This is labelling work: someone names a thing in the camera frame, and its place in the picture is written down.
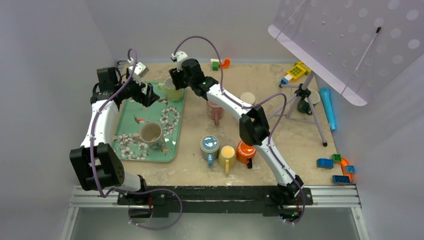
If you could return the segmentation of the light green mug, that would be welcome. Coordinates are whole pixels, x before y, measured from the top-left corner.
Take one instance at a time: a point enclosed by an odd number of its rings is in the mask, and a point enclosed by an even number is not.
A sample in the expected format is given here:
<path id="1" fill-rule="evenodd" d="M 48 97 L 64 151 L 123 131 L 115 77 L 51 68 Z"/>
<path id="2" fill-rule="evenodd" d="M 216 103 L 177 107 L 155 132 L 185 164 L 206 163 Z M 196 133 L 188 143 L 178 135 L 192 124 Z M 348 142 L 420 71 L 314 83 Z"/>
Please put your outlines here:
<path id="1" fill-rule="evenodd" d="M 183 90 L 176 89 L 171 77 L 160 82 L 158 84 L 158 89 L 164 92 L 167 98 L 173 102 L 178 102 L 183 97 Z"/>

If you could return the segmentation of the tan floral mug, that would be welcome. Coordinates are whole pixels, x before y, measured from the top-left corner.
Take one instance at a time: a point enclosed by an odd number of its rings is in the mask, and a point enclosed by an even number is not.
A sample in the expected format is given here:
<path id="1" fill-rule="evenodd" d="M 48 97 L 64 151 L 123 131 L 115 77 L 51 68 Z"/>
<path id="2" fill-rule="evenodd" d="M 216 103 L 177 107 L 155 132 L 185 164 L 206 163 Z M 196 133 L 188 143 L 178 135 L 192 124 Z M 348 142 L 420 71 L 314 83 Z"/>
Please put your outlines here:
<path id="1" fill-rule="evenodd" d="M 135 142 L 146 144 L 154 151 L 162 151 L 165 147 L 165 136 L 161 125 L 156 122 L 144 124 L 139 133 L 132 136 Z"/>

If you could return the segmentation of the pink mug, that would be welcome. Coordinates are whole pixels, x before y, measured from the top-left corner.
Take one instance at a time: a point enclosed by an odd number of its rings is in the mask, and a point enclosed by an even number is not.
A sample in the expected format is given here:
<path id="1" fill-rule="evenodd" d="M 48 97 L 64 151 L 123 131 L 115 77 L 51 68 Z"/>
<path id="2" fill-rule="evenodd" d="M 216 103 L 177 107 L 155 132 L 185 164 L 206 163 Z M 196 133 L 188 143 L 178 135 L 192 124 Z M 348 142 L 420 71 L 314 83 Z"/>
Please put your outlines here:
<path id="1" fill-rule="evenodd" d="M 220 120 L 224 116 L 224 109 L 212 101 L 207 101 L 207 116 L 213 120 L 216 127 L 219 126 Z"/>

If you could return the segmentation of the blue mug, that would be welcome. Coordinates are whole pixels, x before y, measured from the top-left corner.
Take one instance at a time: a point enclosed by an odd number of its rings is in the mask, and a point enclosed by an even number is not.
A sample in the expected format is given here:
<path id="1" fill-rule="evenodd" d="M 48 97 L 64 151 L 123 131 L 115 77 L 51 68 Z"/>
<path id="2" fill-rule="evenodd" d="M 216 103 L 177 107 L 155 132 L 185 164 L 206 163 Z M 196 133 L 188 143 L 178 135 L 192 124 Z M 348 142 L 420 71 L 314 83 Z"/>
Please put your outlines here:
<path id="1" fill-rule="evenodd" d="M 213 135 L 207 135 L 200 141 L 200 154 L 208 167 L 211 168 L 218 158 L 220 150 L 219 140 Z"/>

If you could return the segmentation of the beige floral mug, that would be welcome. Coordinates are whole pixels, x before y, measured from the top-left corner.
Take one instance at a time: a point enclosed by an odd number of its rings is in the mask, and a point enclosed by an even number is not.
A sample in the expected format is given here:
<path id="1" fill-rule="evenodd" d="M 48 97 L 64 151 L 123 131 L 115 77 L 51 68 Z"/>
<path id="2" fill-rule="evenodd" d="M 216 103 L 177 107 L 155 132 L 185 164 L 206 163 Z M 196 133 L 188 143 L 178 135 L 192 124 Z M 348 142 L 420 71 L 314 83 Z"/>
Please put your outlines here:
<path id="1" fill-rule="evenodd" d="M 239 99 L 250 105 L 254 105 L 256 103 L 256 96 L 251 92 L 243 92 Z"/>

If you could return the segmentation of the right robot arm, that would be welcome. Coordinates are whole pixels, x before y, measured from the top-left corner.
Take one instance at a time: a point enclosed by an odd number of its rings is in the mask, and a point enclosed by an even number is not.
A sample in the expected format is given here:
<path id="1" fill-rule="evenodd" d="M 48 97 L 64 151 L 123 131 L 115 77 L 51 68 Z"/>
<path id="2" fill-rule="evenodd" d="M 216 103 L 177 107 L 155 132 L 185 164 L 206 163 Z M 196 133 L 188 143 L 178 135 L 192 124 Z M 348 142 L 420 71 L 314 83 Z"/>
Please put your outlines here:
<path id="1" fill-rule="evenodd" d="M 216 79 L 206 76 L 196 59 L 178 60 L 173 56 L 171 60 L 176 63 L 176 67 L 169 70 L 175 88 L 191 88 L 197 96 L 217 104 L 238 120 L 241 140 L 254 147 L 265 160 L 275 176 L 282 200 L 292 204 L 301 198 L 305 202 L 304 184 L 275 146 L 273 131 L 262 106 L 247 104 L 236 98 Z"/>

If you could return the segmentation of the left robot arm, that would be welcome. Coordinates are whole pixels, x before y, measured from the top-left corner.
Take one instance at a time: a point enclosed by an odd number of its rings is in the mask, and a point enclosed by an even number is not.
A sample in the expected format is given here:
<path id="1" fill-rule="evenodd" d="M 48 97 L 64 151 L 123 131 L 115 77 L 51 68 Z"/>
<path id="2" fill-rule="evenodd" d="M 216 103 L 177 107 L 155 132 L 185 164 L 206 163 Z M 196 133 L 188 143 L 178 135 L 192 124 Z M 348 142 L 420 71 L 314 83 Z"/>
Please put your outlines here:
<path id="1" fill-rule="evenodd" d="M 150 83 L 143 83 L 142 77 L 149 69 L 142 63 L 129 66 L 122 81 L 117 68 L 99 68 L 98 83 L 92 89 L 90 98 L 91 119 L 87 133 L 79 148 L 72 149 L 69 159 L 77 179 L 85 191 L 116 189 L 130 192 L 129 197 L 138 205 L 146 203 L 149 191 L 142 176 L 124 170 L 121 160 L 114 152 L 114 123 L 122 101 L 133 99 L 149 107 L 159 99 Z"/>

